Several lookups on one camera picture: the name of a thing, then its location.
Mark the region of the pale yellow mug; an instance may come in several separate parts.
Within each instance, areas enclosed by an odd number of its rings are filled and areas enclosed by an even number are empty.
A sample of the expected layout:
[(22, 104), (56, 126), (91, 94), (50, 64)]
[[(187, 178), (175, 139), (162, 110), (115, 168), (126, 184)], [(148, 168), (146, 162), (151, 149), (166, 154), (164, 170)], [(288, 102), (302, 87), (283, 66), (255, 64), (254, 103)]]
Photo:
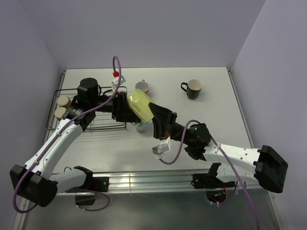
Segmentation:
[(155, 104), (155, 102), (142, 90), (136, 89), (127, 98), (129, 108), (135, 113), (140, 119), (140, 122), (132, 122), (137, 127), (141, 123), (147, 124), (153, 119), (153, 113), (149, 108), (149, 103)]

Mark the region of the pink patterned mug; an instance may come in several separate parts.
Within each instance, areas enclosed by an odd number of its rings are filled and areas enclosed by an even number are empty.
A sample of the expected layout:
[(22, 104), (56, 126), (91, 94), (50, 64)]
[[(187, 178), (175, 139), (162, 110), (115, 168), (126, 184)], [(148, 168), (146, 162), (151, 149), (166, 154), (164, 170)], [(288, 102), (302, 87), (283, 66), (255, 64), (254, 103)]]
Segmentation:
[(145, 80), (139, 81), (135, 84), (135, 89), (139, 89), (147, 95), (149, 94), (149, 88), (149, 84)]

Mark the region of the black mug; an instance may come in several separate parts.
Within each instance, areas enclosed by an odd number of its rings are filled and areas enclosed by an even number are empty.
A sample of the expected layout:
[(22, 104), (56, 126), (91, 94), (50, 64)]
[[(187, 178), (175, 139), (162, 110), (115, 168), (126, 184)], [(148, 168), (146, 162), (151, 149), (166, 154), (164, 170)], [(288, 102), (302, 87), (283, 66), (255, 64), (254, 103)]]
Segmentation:
[(199, 80), (190, 80), (189, 82), (182, 82), (180, 87), (186, 93), (188, 99), (195, 100), (202, 90), (202, 83)]

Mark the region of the cream and brown tumbler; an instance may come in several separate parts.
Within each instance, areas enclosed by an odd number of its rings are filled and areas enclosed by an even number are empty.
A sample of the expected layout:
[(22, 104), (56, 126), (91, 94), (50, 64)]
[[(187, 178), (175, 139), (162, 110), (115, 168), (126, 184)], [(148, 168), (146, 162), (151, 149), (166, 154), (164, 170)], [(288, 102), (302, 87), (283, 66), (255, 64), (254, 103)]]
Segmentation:
[(68, 96), (62, 95), (57, 99), (56, 103), (59, 107), (68, 108), (71, 105), (71, 99)]

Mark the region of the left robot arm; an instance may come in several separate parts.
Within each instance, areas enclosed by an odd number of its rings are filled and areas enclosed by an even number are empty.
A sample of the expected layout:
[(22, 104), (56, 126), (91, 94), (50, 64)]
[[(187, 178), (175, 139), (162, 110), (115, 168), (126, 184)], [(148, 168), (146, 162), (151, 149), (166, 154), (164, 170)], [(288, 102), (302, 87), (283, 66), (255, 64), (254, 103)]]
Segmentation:
[(96, 117), (96, 112), (111, 113), (118, 122), (138, 122), (139, 118), (129, 108), (126, 92), (119, 91), (125, 82), (123, 76), (111, 81), (112, 94), (101, 93), (102, 88), (94, 78), (80, 81), (77, 93), (69, 107), (65, 108), (63, 118), (44, 143), (41, 149), (23, 166), (14, 165), (10, 177), (14, 187), (13, 206), (17, 207), (17, 196), (23, 197), (36, 206), (46, 207), (59, 193), (77, 189), (94, 192), (93, 172), (76, 166), (69, 172), (53, 175), (58, 161), (73, 141), (82, 134)]

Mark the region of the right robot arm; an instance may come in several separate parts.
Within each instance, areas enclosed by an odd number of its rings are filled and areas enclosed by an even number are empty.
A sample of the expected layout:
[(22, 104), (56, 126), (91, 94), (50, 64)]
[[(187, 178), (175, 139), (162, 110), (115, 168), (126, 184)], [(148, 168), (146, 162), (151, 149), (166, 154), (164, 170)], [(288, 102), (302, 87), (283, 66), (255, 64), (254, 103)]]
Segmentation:
[[(288, 163), (274, 148), (263, 145), (260, 149), (241, 148), (217, 142), (205, 123), (189, 120), (185, 126), (176, 122), (177, 114), (154, 103), (149, 103), (153, 113), (153, 137), (160, 141), (152, 148), (156, 158), (166, 165), (177, 161), (182, 150), (194, 160), (211, 161), (206, 175), (209, 188), (234, 181), (258, 184), (267, 191), (283, 191)], [(170, 141), (180, 142), (175, 158), (163, 160), (170, 151)]]

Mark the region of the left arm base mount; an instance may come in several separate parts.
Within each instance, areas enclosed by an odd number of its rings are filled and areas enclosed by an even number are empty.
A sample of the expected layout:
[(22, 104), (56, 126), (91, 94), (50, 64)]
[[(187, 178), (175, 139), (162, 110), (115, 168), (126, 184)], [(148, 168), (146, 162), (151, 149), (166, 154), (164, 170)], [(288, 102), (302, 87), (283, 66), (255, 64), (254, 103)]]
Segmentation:
[(67, 190), (67, 193), (80, 193), (75, 195), (75, 204), (79, 207), (88, 209), (98, 209), (100, 205), (105, 206), (108, 203), (106, 192), (109, 187), (109, 177), (93, 177), (88, 185), (74, 187)]

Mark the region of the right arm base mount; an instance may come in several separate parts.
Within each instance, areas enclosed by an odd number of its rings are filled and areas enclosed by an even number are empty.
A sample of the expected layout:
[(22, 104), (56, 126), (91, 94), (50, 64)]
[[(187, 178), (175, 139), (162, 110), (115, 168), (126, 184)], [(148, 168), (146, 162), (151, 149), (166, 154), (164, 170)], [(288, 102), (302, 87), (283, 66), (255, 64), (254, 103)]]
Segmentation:
[(221, 163), (213, 163), (207, 173), (195, 173), (192, 175), (191, 185), (195, 189), (217, 189), (235, 187), (234, 181), (222, 182), (217, 178), (217, 170)]

